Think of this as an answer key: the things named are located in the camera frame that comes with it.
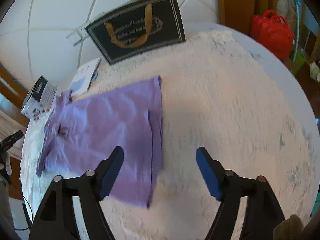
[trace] blue gripper pad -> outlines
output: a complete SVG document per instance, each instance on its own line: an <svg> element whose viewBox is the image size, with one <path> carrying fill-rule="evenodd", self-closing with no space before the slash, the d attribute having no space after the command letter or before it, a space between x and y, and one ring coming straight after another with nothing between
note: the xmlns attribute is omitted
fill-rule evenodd
<svg viewBox="0 0 320 240"><path fill-rule="evenodd" d="M204 178L204 182L208 187L210 195L214 196L218 201L221 201L222 192L220 191L218 178L214 174L211 166L207 162L207 159L205 158L204 153L200 148L198 148L196 152L196 161Z"/></svg>

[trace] black cable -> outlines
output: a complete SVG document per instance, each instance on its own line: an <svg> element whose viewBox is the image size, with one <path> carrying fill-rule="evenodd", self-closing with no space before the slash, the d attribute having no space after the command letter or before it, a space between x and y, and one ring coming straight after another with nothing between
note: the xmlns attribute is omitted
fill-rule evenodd
<svg viewBox="0 0 320 240"><path fill-rule="evenodd" d="M31 210L31 225L32 225L32 222L33 222L33 212L32 212L32 209L31 209L31 206L30 206L30 204L29 204L29 202L28 202L28 200L24 197L24 195L23 195L23 193L15 186L15 185L13 185L13 184L11 184L12 186L14 186L20 193L21 193L21 195L22 195L22 197L24 198L24 200L28 203L28 206L29 206L29 208L30 208L30 210ZM16 231L24 231L24 230L28 230L28 229L30 229L31 228L31 226L28 226L27 228L25 228L25 229L14 229L14 230L16 230Z"/></svg>

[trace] white booklet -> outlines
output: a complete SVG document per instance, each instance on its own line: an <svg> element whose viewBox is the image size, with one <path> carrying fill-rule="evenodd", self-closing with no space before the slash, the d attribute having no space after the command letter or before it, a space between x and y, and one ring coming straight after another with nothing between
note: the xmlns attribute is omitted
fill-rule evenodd
<svg viewBox="0 0 320 240"><path fill-rule="evenodd" d="M82 95L88 91L92 75L100 61L101 58L96 58L78 68L69 86L69 89L72 90L71 97Z"/></svg>

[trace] purple shirt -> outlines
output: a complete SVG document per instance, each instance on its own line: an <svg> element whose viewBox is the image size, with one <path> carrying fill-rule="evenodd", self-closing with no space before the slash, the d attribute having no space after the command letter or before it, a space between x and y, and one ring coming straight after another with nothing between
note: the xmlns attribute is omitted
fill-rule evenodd
<svg viewBox="0 0 320 240"><path fill-rule="evenodd" d="M110 195L148 207L162 166L160 78L70 101L70 91L55 98L44 127L45 137L36 174L95 169L116 146L124 162Z"/></svg>

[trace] gold ribbon handle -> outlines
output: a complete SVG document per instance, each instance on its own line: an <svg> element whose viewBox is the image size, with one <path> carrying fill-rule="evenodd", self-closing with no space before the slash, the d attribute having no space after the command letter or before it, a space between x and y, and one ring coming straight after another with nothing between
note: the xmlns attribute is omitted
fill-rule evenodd
<svg viewBox="0 0 320 240"><path fill-rule="evenodd" d="M119 46L120 48L134 48L144 44L150 35L151 27L152 27L152 4L151 3L148 3L146 8L144 9L144 22L146 26L146 34L140 36L135 42L129 45L126 45L124 42L119 41L117 39L111 23L105 22L104 26L106 27L111 39L117 46Z"/></svg>

